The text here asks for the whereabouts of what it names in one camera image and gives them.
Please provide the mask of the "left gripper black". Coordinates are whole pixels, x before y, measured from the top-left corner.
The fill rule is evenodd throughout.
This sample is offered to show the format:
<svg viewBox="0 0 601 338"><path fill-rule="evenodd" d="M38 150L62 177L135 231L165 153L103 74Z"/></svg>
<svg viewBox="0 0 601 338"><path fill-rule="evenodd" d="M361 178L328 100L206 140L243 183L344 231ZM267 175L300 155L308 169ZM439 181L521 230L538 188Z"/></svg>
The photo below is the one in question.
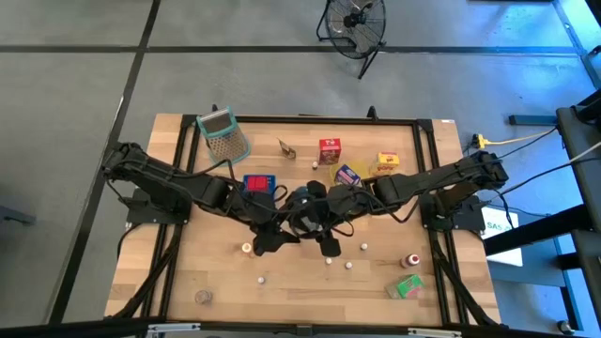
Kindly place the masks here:
<svg viewBox="0 0 601 338"><path fill-rule="evenodd" d="M281 228L286 214L276 208L270 193L233 190L228 216L247 224L254 233L252 246L257 256L275 253L285 244L301 242L297 236Z"/></svg>

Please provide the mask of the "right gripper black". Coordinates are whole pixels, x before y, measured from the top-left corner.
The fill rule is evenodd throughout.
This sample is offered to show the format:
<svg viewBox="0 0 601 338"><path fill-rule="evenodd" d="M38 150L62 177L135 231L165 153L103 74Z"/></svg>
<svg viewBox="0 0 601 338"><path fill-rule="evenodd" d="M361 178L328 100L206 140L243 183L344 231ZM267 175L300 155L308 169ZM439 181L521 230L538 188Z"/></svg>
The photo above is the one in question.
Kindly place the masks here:
<svg viewBox="0 0 601 338"><path fill-rule="evenodd" d="M321 230L311 233L297 233L290 230L295 236L302 239L314 239L325 257L338 257L342 249L335 233L344 237L352 237L354 228L350 232L337 229L342 223L350 223L357 217L361 217L368 211L368 202L365 196L360 194L357 186L338 185L327 188L322 183L312 180L305 185L309 193L313 195L312 201L316 203L320 215Z"/></svg>

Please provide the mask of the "blue Frosted Flakes box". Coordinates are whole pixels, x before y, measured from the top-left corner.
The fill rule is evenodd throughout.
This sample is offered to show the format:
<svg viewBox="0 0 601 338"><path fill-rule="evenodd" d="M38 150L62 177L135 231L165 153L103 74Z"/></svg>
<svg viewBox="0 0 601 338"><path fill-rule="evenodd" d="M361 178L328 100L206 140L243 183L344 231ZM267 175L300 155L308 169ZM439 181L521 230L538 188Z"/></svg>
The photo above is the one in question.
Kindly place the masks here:
<svg viewBox="0 0 601 338"><path fill-rule="evenodd" d="M361 177L348 165L343 164L334 172L334 182L342 185L357 186Z"/></svg>

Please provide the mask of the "red spice jar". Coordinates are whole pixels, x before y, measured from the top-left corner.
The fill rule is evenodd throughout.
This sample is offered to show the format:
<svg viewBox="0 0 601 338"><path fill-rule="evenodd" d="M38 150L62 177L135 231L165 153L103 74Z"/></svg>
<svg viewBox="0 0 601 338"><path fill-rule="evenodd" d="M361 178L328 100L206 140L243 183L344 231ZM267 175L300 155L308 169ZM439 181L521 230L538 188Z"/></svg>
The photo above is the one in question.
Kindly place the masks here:
<svg viewBox="0 0 601 338"><path fill-rule="evenodd" d="M245 176L244 183L249 192L270 191L270 179L267 176Z"/></svg>

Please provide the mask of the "grey-teal plastic basket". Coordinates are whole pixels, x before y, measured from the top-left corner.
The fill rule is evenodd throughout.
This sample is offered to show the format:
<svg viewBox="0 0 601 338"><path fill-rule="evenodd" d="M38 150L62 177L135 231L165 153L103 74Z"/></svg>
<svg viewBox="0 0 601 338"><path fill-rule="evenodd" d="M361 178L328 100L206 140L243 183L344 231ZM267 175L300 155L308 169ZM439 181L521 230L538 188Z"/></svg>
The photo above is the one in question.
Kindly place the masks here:
<svg viewBox="0 0 601 338"><path fill-rule="evenodd" d="M288 217L290 228L297 233L311 233L321 230L320 215L313 195L306 186L299 187L289 197L289 207L292 213Z"/></svg>

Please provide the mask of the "yellow Corn Pops box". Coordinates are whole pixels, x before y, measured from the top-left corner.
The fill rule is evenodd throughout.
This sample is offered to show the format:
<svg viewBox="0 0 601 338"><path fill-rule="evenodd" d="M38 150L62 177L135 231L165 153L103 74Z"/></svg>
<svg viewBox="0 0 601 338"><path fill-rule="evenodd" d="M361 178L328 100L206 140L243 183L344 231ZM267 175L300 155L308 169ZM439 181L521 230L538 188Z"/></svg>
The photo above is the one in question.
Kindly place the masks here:
<svg viewBox="0 0 601 338"><path fill-rule="evenodd" d="M400 159L396 152L378 152L372 164L371 173L374 176L390 175L399 164Z"/></svg>

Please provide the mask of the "yellow plastic basket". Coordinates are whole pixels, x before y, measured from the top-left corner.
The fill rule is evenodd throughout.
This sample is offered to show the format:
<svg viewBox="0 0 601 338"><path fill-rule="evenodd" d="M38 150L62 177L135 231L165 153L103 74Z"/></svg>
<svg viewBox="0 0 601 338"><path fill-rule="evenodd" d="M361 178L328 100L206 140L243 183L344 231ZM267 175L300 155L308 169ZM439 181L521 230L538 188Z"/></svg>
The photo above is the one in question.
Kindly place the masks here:
<svg viewBox="0 0 601 338"><path fill-rule="evenodd" d="M361 182L369 177L371 177L369 166L364 161L347 161L337 163L331 166L330 168L330 177L331 181L334 185L340 185L334 182L334 172L340 168L343 164L350 166L360 177Z"/></svg>

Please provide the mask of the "red Froot Loops box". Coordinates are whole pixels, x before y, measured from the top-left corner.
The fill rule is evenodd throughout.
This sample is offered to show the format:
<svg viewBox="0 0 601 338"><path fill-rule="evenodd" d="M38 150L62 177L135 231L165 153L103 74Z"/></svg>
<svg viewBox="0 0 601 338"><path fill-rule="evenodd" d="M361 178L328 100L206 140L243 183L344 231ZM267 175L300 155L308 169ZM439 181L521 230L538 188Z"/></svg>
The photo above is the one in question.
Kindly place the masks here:
<svg viewBox="0 0 601 338"><path fill-rule="evenodd" d="M342 152L339 138L320 139L318 142L318 164L333 165L339 162Z"/></svg>

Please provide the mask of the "teal-framed metal box grater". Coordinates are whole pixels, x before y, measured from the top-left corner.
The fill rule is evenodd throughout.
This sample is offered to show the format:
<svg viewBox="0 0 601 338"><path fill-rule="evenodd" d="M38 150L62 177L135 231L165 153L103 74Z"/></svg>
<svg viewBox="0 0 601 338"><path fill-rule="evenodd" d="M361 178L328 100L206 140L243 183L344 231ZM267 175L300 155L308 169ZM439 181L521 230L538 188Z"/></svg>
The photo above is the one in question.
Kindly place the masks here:
<svg viewBox="0 0 601 338"><path fill-rule="evenodd" d="M230 160L237 163L250 155L250 143L229 106L213 107L209 114L199 115L196 122L214 162Z"/></svg>

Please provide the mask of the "green packaged sponge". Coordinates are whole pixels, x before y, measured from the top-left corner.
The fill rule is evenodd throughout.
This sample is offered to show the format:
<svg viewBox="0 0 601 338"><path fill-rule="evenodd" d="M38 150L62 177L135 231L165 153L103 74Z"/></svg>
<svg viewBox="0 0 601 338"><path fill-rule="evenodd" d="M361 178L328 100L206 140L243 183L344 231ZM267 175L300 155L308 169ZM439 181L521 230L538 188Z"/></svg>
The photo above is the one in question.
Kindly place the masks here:
<svg viewBox="0 0 601 338"><path fill-rule="evenodd" d="M417 274L405 275L387 284L385 291L391 299L415 298L424 288L424 282Z"/></svg>

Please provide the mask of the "black floor fan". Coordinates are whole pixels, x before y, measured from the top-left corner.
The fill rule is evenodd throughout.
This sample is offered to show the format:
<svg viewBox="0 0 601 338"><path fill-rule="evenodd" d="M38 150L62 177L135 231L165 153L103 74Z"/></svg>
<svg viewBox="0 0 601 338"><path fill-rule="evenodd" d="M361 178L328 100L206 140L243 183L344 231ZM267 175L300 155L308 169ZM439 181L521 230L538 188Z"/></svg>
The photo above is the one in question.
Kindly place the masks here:
<svg viewBox="0 0 601 338"><path fill-rule="evenodd" d="M386 46L385 0L326 0L316 27L319 41L328 41L346 58L362 60L361 80Z"/></svg>

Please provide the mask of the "black rig beam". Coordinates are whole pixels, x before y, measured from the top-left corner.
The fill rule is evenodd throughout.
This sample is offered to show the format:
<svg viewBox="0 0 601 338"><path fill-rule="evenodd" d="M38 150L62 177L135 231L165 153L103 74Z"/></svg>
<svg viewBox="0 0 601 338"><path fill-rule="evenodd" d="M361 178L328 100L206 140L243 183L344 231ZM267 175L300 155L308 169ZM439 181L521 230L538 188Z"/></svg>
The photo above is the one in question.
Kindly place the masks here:
<svg viewBox="0 0 601 338"><path fill-rule="evenodd" d="M319 334L402 335L422 338L586 338L505 326L447 324L441 327L275 324L239 322L166 322L161 317L108 318L0 329L0 338L122 338L142 334L197 331L266 332L313 337Z"/></svg>

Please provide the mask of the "blue metal bar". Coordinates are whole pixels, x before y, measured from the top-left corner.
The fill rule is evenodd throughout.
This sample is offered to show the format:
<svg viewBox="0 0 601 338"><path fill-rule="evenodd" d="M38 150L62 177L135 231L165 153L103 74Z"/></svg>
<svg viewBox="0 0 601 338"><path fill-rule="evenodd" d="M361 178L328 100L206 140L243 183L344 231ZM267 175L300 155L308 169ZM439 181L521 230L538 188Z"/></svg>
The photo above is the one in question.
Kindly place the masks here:
<svg viewBox="0 0 601 338"><path fill-rule="evenodd" d="M555 115L509 115L508 122L512 126L556 126L558 119Z"/></svg>

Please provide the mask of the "dark grey side table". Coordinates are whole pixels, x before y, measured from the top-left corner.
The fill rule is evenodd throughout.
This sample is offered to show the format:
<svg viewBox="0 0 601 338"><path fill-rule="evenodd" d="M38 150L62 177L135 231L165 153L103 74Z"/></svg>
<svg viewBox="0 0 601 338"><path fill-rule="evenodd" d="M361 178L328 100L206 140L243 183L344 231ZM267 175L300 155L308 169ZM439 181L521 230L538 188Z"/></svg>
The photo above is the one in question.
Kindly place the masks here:
<svg viewBox="0 0 601 338"><path fill-rule="evenodd" d="M582 198L572 239L601 329L601 89L557 117Z"/></svg>

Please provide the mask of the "black aluminium table frame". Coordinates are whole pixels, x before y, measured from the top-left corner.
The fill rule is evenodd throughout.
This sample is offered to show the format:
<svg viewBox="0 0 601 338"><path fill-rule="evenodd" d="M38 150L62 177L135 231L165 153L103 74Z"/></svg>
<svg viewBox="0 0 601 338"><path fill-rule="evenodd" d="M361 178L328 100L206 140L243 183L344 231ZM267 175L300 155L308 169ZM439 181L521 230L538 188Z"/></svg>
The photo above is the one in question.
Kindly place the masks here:
<svg viewBox="0 0 601 338"><path fill-rule="evenodd" d="M364 161L371 167L378 152L396 152L400 164L391 174L416 175L463 157L457 142L444 137L440 123L417 119L260 116L237 119L251 146L242 161L214 162L196 115L158 115L145 153L186 173L211 168L211 174L235 177L274 175L275 206L287 211L281 228L293 234L286 200L315 180L334 185L331 165L318 165L320 139L339 138L339 162ZM281 151L281 139L296 150L295 160ZM239 322L363 326L441 327L447 324L495 326L463 284L460 268L487 279L485 252L473 239L466 253L449 258L455 246L440 244L421 203L406 223L391 216L365 215L337 229L341 255L325 264L318 243L301 239L275 253L246 256L241 246L254 233L244 223L193 206L185 223L161 223L149 207L131 210L131 234L123 243L106 312L111 318L161 317L166 322ZM361 244L367 243L367 250ZM408 269L400 260L417 254ZM352 269L345 263L351 262ZM417 274L424 288L411 299L391 299L385 286ZM258 277L266 282L259 284ZM209 305L194 301L201 289L212 293Z"/></svg>

